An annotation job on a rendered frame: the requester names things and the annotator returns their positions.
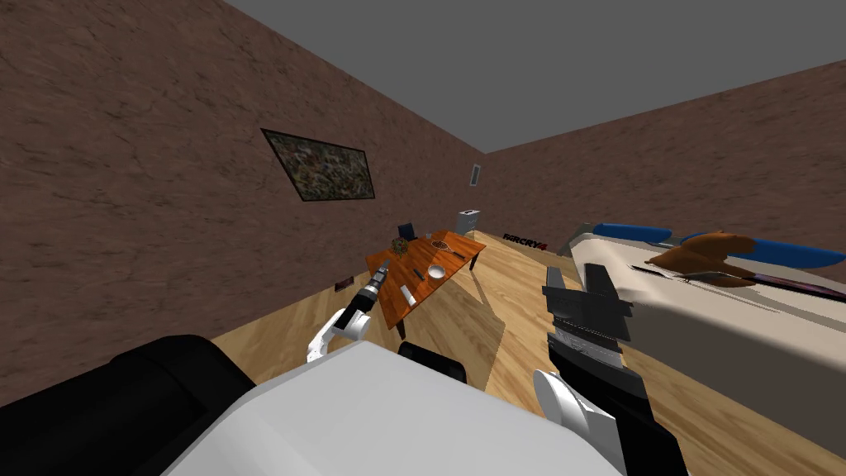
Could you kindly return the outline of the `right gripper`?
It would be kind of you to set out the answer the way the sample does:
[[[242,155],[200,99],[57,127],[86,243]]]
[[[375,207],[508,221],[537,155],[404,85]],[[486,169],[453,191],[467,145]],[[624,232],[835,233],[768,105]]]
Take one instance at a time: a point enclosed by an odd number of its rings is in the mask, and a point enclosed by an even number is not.
[[[547,268],[542,293],[554,327],[595,344],[631,341],[626,318],[632,317],[633,304],[619,299],[606,267],[585,263],[584,285],[586,292],[566,288],[560,268]]]

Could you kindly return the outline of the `orange wooden table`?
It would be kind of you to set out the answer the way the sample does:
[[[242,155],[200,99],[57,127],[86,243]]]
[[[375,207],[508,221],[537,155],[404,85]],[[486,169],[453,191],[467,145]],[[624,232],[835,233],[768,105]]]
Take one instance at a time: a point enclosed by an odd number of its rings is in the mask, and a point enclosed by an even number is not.
[[[403,318],[425,301],[439,286],[464,267],[472,269],[485,245],[452,231],[437,231],[431,239],[419,238],[397,254],[392,247],[368,255],[368,271],[375,274],[387,266],[385,282],[378,295],[389,329],[397,329],[405,340]]]

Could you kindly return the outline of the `white bed with blue pillows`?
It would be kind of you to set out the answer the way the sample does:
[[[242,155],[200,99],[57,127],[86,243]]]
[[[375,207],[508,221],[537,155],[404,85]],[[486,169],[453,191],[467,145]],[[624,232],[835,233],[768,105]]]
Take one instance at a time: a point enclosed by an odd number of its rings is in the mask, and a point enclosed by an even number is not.
[[[604,266],[632,303],[635,349],[846,459],[846,303],[685,283],[643,242],[580,231],[568,246],[579,274]]]

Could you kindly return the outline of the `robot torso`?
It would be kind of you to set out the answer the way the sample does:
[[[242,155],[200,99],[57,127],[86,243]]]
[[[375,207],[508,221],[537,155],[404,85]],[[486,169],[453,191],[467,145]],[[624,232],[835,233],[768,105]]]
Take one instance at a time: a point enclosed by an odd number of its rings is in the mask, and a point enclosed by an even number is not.
[[[162,476],[621,476],[562,426],[359,341],[252,388]]]

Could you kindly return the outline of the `dark framed wall picture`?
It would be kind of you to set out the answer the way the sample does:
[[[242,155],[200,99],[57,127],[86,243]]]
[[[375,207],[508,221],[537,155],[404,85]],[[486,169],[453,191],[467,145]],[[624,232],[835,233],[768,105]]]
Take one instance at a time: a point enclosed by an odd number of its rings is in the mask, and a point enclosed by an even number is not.
[[[263,128],[303,202],[375,199],[364,151]]]

